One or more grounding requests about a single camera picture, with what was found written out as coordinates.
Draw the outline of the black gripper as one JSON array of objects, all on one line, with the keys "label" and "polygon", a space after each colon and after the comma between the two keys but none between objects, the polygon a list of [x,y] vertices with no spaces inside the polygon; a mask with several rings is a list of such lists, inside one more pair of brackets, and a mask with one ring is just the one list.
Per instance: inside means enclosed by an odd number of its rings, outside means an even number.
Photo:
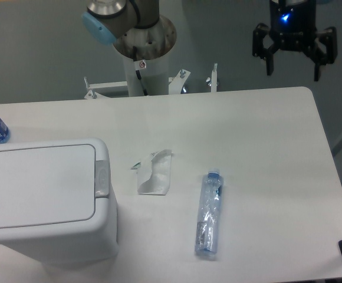
[{"label": "black gripper", "polygon": [[[315,26],[316,1],[269,1],[271,27],[259,23],[252,33],[252,55],[266,63],[267,75],[274,71],[274,54],[278,50],[303,51],[314,63],[314,81],[320,79],[320,68],[337,58],[337,29],[318,32]],[[272,44],[265,47],[264,39]]]}]

